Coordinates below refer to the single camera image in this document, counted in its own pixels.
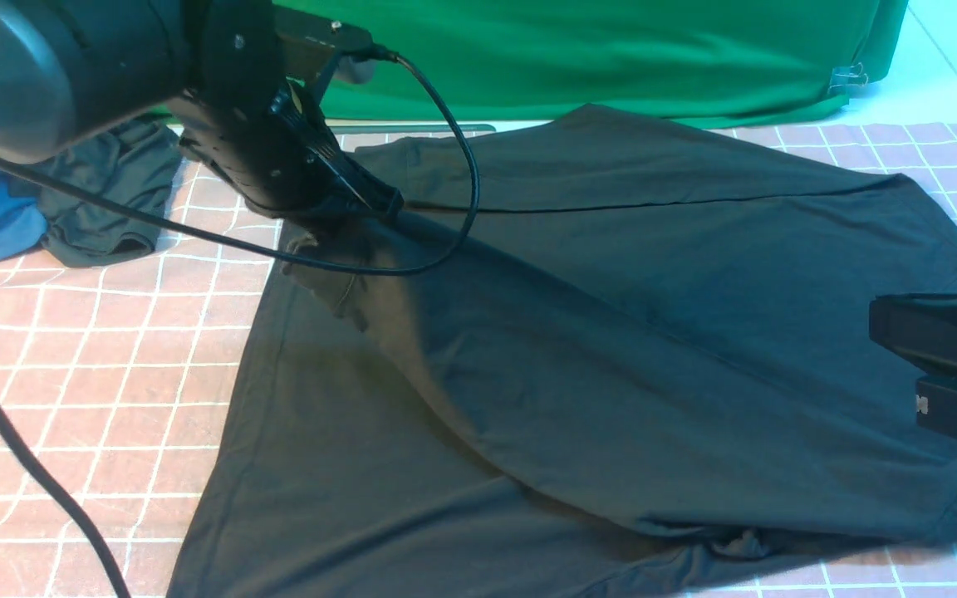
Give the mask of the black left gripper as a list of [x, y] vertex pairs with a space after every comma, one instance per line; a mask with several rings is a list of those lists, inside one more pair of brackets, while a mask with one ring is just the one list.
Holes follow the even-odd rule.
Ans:
[[285, 75], [276, 5], [184, 2], [190, 79], [168, 103], [184, 126], [182, 148], [263, 216], [394, 223], [402, 193], [346, 155], [326, 123], [320, 102], [331, 81]]

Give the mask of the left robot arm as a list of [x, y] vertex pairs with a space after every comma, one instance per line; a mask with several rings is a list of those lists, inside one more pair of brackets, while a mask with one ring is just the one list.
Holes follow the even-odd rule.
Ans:
[[270, 218], [392, 216], [320, 102], [371, 34], [272, 1], [0, 1], [0, 160], [31, 165], [163, 106], [181, 149]]

